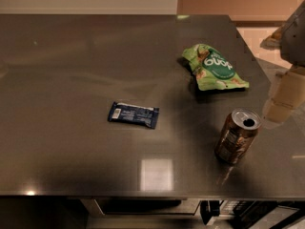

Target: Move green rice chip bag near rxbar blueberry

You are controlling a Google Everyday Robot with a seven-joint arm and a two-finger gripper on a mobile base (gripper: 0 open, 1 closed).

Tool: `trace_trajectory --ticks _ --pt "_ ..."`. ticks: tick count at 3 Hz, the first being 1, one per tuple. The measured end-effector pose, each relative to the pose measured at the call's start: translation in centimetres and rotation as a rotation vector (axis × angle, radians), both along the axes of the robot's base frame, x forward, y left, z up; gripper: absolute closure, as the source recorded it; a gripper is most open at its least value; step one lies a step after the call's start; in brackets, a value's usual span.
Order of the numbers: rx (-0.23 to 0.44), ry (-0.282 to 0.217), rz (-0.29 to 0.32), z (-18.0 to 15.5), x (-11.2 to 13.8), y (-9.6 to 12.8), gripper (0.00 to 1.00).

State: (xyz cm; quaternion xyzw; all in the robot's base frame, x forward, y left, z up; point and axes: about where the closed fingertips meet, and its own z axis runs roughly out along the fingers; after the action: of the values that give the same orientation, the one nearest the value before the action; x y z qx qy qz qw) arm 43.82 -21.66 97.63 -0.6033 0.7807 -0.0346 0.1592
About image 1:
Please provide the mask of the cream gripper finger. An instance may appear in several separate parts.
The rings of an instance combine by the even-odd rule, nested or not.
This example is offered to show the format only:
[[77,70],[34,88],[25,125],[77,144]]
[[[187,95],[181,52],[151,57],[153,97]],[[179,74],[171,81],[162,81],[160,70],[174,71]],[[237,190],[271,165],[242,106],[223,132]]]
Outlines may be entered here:
[[263,107],[264,123],[284,123],[304,101],[305,68],[292,66],[286,72],[277,72]]

